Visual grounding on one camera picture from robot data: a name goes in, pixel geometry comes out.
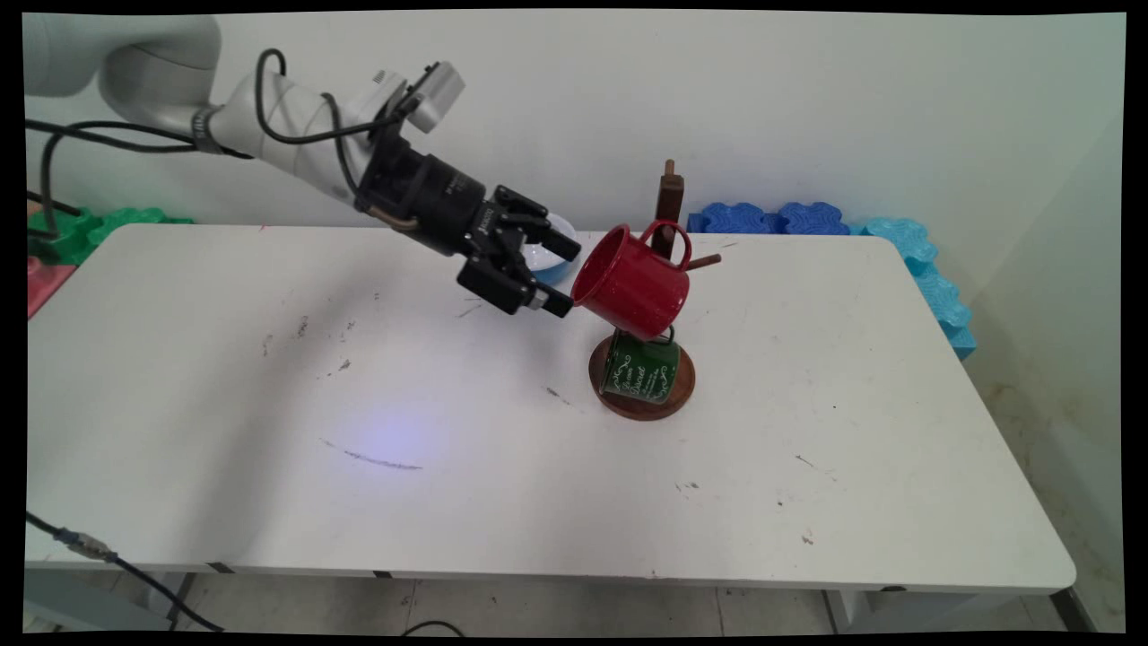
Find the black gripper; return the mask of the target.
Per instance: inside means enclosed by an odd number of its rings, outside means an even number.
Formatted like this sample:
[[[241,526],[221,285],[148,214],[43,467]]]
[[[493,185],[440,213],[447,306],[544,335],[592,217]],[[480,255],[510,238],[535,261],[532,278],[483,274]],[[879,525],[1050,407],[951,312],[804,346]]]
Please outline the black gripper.
[[[496,229],[519,231],[523,241],[505,244],[479,232],[483,216],[491,212],[484,184],[434,155],[414,151],[401,135],[377,135],[356,188],[362,213],[444,257],[464,255],[457,282],[492,308],[509,316],[528,308],[565,318],[574,299],[538,281],[522,247],[540,244],[561,260],[574,260],[581,246],[553,228],[546,207],[514,189],[496,187],[492,203],[501,207]]]

